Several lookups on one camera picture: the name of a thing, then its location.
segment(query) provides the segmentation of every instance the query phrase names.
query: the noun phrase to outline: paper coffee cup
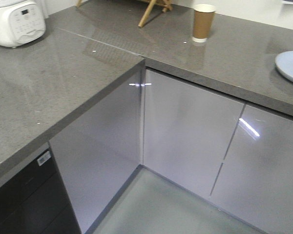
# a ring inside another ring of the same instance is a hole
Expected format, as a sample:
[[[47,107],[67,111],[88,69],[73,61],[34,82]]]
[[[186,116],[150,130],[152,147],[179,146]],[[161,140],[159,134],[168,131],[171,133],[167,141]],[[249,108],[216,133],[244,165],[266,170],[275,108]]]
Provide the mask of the paper coffee cup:
[[[193,37],[195,42],[205,42],[209,36],[209,30],[213,21],[216,7],[209,4],[194,6]]]

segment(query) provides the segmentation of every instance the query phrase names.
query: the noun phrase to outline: label sticker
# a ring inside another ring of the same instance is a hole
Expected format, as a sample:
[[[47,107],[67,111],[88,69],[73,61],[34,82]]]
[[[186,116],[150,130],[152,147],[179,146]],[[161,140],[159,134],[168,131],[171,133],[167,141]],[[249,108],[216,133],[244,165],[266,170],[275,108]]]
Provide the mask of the label sticker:
[[[45,162],[47,162],[51,158],[50,151],[45,152],[41,157],[37,159],[38,165],[42,166]]]

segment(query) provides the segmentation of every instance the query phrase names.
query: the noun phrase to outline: rice cooker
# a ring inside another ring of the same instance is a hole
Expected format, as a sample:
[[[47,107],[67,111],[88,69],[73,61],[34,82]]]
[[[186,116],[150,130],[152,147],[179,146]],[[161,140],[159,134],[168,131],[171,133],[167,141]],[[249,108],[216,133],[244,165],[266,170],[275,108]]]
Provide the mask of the rice cooker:
[[[33,0],[0,0],[0,45],[17,47],[41,37],[45,22]]]

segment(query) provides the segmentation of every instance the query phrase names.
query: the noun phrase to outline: white wall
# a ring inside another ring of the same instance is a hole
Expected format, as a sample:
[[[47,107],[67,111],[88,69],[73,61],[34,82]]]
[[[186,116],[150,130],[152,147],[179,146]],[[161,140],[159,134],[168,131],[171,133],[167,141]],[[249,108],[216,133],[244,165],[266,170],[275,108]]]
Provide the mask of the white wall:
[[[76,5],[78,0],[44,0],[49,15]]]
[[[218,14],[293,29],[293,5],[281,0],[173,0],[173,3],[187,7],[213,4]]]

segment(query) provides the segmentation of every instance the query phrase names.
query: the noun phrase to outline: white glossy cabinet door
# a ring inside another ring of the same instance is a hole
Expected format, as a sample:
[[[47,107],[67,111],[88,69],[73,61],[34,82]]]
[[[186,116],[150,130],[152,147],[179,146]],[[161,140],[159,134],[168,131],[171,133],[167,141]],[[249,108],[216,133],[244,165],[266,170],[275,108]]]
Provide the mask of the white glossy cabinet door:
[[[293,121],[246,106],[211,196],[271,234],[293,234]]]
[[[243,103],[146,72],[144,165],[208,198]]]
[[[140,73],[71,123],[50,144],[82,233],[140,164]]]

